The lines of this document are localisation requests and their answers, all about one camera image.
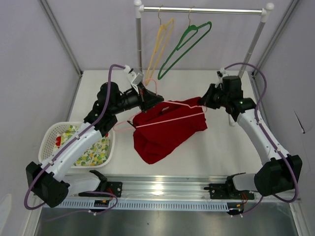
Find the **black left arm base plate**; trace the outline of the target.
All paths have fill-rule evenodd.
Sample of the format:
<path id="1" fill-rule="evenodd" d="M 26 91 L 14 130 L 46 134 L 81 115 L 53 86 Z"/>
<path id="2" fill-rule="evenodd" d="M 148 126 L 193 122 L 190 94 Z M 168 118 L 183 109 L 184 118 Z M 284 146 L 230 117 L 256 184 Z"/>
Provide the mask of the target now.
<path id="1" fill-rule="evenodd" d="M 97 189 L 92 193 L 82 192 L 78 195 L 80 197 L 109 197 L 104 193 L 114 194 L 116 197 L 120 198 L 122 194 L 123 183 L 118 181 L 106 181 L 101 182 Z"/>

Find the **red skirt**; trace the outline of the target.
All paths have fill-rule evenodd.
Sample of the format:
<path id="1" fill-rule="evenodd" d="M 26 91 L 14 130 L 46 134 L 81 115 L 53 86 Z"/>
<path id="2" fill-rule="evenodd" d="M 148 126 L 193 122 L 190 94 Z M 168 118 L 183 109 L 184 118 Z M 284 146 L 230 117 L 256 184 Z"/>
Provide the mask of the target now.
<path id="1" fill-rule="evenodd" d="M 189 106 L 199 106 L 199 99 L 200 97 L 194 97 L 185 101 L 174 102 L 188 104 Z M 132 123 L 135 127 L 200 112 L 202 112 L 201 108 L 190 109 L 186 106 L 161 102 L 149 111 L 136 115 Z M 204 114 L 137 128 L 133 133 L 134 149 L 144 162 L 147 164 L 155 164 L 168 156 L 175 148 L 196 132 L 205 131 L 206 129 L 207 124 Z"/>

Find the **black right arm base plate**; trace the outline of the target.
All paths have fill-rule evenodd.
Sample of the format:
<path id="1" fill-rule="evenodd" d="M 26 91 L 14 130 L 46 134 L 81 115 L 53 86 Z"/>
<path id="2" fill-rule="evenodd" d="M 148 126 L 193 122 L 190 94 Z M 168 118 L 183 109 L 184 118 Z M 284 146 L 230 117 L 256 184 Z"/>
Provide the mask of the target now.
<path id="1" fill-rule="evenodd" d="M 210 183 L 203 189 L 209 192 L 210 199 L 212 200 L 226 200 L 234 198 L 227 184 Z"/>

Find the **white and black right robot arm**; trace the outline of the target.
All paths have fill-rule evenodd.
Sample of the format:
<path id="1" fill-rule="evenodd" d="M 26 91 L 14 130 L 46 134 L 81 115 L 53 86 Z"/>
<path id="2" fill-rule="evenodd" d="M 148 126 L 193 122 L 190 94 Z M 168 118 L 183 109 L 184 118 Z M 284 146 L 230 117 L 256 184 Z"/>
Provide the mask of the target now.
<path id="1" fill-rule="evenodd" d="M 237 198 L 242 191 L 258 192 L 261 196 L 277 196 L 294 190 L 298 196 L 298 179 L 302 169 L 299 155 L 291 155 L 275 138 L 262 119 L 252 98 L 245 98 L 239 76 L 225 76 L 218 85 L 210 84 L 205 95 L 198 101 L 211 109 L 225 111 L 245 131 L 254 145 L 262 167 L 255 174 L 229 176 L 232 182 L 225 185 L 225 194 Z"/>

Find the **pink wire hanger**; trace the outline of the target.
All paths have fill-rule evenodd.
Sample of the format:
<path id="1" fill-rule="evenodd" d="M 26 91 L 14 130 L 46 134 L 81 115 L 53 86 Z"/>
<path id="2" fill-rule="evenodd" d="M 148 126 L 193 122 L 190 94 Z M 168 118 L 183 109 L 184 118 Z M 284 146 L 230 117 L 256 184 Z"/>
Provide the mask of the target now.
<path id="1" fill-rule="evenodd" d="M 194 108 L 201 108 L 202 112 L 200 113 L 195 113 L 192 115 L 188 115 L 188 116 L 182 116 L 182 117 L 178 117 L 178 118 L 173 118 L 173 119 L 167 119 L 167 120 L 163 120 L 163 121 L 159 121 L 159 122 L 151 122 L 148 124 L 144 124 L 144 125 L 138 125 L 138 126 L 131 126 L 131 128 L 123 128 L 123 129 L 118 129 L 118 126 L 121 124 L 125 124 L 128 123 L 129 121 L 131 121 L 130 119 L 135 117 L 136 115 L 140 114 L 140 112 L 136 113 L 135 115 L 131 116 L 129 119 L 121 121 L 117 124 L 114 125 L 113 130 L 115 132 L 123 132 L 123 131 L 127 131 L 127 130 L 132 130 L 132 129 L 137 129 L 137 128 L 143 128 L 143 127 L 147 127 L 147 126 L 152 126 L 152 125 L 158 125 L 158 124 L 162 124 L 162 123 L 167 123 L 167 122 L 172 122 L 172 121 L 177 121 L 177 120 L 181 120 L 181 119 L 185 119 L 185 118 L 191 118 L 194 116 L 198 116 L 198 115 L 202 115 L 202 114 L 206 114 L 207 112 L 207 108 L 205 106 L 189 106 L 188 104 L 184 104 L 184 103 L 179 103 L 179 102 L 172 102 L 172 101 L 166 101 L 166 103 L 168 104 L 174 104 L 174 105 L 180 105 L 180 106 L 186 106 L 190 109 L 194 109 Z"/>

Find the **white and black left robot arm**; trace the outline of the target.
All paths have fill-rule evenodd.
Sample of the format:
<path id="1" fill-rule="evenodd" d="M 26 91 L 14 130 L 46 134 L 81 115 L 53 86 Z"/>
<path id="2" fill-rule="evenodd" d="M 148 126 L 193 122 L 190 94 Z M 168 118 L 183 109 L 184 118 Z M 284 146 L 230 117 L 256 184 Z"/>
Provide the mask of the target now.
<path id="1" fill-rule="evenodd" d="M 84 151 L 105 137 L 114 127 L 117 114 L 136 107 L 145 112 L 163 101 L 161 95 L 146 89 L 142 83 L 125 92 L 120 92 L 114 82 L 104 83 L 92 110 L 84 118 L 78 131 L 43 162 L 31 162 L 27 165 L 29 188 L 24 198 L 26 209 L 31 209 L 28 205 L 30 193 L 34 193 L 49 207 L 58 206 L 65 198 L 74 194 L 103 196 L 107 190 L 107 178 L 100 172 L 91 170 L 85 174 L 68 176 L 68 170 Z"/>

